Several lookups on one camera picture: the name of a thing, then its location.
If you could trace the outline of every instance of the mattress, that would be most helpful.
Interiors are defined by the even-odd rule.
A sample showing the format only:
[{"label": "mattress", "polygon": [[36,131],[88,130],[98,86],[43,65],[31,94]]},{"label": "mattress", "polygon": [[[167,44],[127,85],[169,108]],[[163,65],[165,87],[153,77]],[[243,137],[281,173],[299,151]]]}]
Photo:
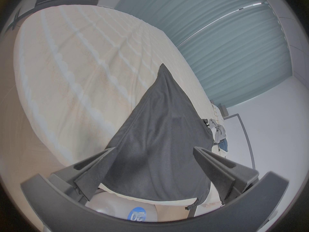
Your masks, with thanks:
[{"label": "mattress", "polygon": [[106,148],[162,63],[200,118],[216,119],[165,33],[126,13],[88,5],[46,8],[26,19],[14,45],[21,105],[35,134],[64,166]]}]

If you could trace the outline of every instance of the round blue label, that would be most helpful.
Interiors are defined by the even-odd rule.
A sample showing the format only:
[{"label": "round blue label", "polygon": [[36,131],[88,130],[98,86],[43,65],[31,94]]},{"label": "round blue label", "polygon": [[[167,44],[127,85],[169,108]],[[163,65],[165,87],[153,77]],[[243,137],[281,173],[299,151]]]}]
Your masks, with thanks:
[{"label": "round blue label", "polygon": [[128,215],[128,220],[143,222],[146,219],[146,211],[142,207],[135,207]]}]

